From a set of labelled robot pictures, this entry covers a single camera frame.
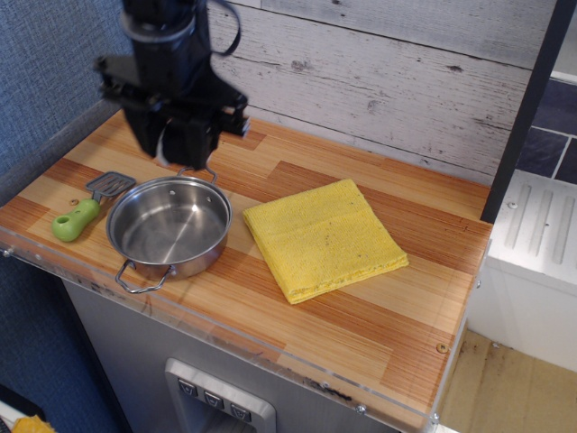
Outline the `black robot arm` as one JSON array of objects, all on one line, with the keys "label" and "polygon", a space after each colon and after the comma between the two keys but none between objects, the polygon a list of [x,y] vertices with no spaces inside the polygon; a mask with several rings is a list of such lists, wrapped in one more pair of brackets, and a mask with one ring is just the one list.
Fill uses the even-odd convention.
[{"label": "black robot arm", "polygon": [[221,133],[249,129],[246,95],[211,66],[207,3],[125,1],[120,21],[133,52],[96,60],[103,98],[152,158],[205,169]]}]

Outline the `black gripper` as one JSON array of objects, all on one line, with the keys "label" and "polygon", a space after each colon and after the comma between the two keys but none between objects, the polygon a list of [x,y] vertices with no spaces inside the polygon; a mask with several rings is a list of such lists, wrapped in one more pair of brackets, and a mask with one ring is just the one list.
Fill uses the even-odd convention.
[{"label": "black gripper", "polygon": [[101,56],[103,97],[123,106],[128,125],[151,157],[169,121],[169,162],[204,170],[217,148],[220,130],[243,136],[249,119],[247,97],[219,78],[212,69],[212,50],[206,27],[183,29],[136,26],[125,29],[133,43],[131,55]]}]

